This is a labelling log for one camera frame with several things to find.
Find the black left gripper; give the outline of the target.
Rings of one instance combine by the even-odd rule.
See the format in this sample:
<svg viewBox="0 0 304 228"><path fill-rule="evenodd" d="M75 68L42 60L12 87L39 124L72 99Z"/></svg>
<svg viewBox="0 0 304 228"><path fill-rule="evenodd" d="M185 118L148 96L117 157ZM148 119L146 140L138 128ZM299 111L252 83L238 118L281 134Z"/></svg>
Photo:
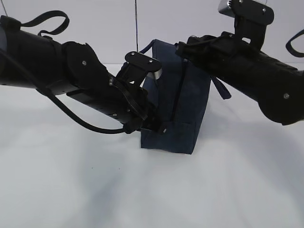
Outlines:
<svg viewBox="0 0 304 228"><path fill-rule="evenodd" d="M136 96L127 96L130 113L132 117L123 124L123 130L127 134L134 132L153 132L164 134L167 126L157 114L156 106L149 101L148 91L142 87Z"/></svg>

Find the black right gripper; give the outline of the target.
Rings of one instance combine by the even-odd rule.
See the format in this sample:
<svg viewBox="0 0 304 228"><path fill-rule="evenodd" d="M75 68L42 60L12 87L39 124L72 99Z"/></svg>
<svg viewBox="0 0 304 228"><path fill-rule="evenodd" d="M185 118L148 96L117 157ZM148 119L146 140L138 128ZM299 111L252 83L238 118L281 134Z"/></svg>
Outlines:
<svg viewBox="0 0 304 228"><path fill-rule="evenodd" d="M211 35L190 36L186 43L175 43L175 54L190 61L194 66L206 70L210 59L209 45L214 40Z"/></svg>

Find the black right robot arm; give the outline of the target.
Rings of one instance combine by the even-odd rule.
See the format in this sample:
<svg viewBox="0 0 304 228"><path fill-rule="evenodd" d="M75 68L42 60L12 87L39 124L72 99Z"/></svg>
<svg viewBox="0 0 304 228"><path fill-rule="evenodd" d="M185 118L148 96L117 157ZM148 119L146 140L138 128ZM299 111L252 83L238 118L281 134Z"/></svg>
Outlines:
<svg viewBox="0 0 304 228"><path fill-rule="evenodd" d="M290 125L304 119L304 72L251 47L234 34L189 37L176 54L258 103L271 121Z"/></svg>

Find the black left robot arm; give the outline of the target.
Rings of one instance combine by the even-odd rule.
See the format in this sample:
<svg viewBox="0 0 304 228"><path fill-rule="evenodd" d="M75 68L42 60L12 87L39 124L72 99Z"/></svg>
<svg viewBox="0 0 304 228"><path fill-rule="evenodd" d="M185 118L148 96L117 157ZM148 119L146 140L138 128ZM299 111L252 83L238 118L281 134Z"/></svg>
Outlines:
<svg viewBox="0 0 304 228"><path fill-rule="evenodd" d="M23 28L34 27L53 17L64 22L53 31L34 35ZM65 13L54 10L22 23L2 15L0 18L0 83L3 86L33 88L50 99L82 127L97 133L119 134L148 130L164 133L166 126L142 88L143 80L161 69L161 63L141 52L126 54L116 76L103 65L88 44L69 41L64 44L52 37L69 25ZM73 113L59 95L87 105L122 124L120 129L93 126Z"/></svg>

